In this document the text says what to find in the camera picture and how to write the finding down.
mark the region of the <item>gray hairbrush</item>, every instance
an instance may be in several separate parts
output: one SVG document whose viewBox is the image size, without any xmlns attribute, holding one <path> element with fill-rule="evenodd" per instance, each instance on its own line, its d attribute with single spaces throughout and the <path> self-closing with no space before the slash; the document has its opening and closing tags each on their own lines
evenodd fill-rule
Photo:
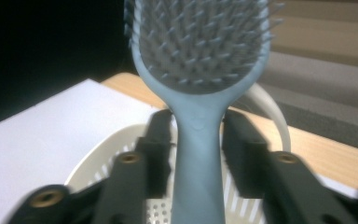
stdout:
<svg viewBox="0 0 358 224">
<path fill-rule="evenodd" d="M 172 223 L 225 223 L 219 126 L 268 60 L 269 1 L 136 0 L 132 6 L 135 66 L 178 125 Z"/>
</svg>

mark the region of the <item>hairbrush handle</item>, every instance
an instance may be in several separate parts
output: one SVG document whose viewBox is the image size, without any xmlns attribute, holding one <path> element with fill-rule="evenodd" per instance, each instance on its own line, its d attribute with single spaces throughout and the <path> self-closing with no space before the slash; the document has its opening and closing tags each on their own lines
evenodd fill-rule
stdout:
<svg viewBox="0 0 358 224">
<path fill-rule="evenodd" d="M 173 224 L 223 224 L 225 207 L 219 146 L 223 114 L 204 106 L 175 111 L 178 145 Z"/>
</svg>

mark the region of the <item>screw hole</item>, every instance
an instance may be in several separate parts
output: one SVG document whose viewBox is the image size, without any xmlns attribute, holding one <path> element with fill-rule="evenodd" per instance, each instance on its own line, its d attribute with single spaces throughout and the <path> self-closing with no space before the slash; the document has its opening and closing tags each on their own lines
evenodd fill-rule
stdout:
<svg viewBox="0 0 358 224">
<path fill-rule="evenodd" d="M 121 161 L 124 163 L 134 163 L 139 160 L 139 156 L 136 154 L 128 154 L 121 158 Z"/>
<path fill-rule="evenodd" d="M 279 155 L 278 160 L 284 163 L 296 163 L 297 158 L 290 154 Z"/>
<path fill-rule="evenodd" d="M 263 141 L 257 138 L 251 139 L 252 143 L 262 143 Z"/>
<path fill-rule="evenodd" d="M 322 221 L 326 224 L 341 224 L 339 219 L 328 214 L 322 215 Z"/>
<path fill-rule="evenodd" d="M 32 207 L 49 207 L 58 202 L 63 198 L 63 193 L 56 189 L 46 190 L 33 197 L 30 201 Z"/>
</svg>

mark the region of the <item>brass insert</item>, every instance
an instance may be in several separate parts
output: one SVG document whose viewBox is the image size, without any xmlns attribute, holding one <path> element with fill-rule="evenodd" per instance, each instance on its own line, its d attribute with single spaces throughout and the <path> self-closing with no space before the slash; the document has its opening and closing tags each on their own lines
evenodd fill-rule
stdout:
<svg viewBox="0 0 358 224">
<path fill-rule="evenodd" d="M 30 205 L 38 208 L 49 207 L 60 202 L 62 198 L 62 192 L 56 189 L 50 189 L 35 195 L 30 201 Z"/>
<path fill-rule="evenodd" d="M 139 156 L 132 153 L 132 154 L 127 154 L 123 157 L 121 157 L 121 162 L 123 163 L 135 163 L 139 160 Z"/>
<path fill-rule="evenodd" d="M 278 156 L 278 160 L 284 163 L 296 163 L 297 158 L 290 154 L 282 154 Z"/>
</svg>

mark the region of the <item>white paper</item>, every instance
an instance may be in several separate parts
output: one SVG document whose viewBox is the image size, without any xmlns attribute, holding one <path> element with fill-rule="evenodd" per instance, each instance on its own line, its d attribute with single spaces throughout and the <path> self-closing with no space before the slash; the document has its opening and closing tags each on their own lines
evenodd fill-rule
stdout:
<svg viewBox="0 0 358 224">
<path fill-rule="evenodd" d="M 49 184 L 63 184 L 105 137 L 147 123 L 151 105 L 83 81 L 0 122 L 0 223 L 23 196 Z"/>
</svg>

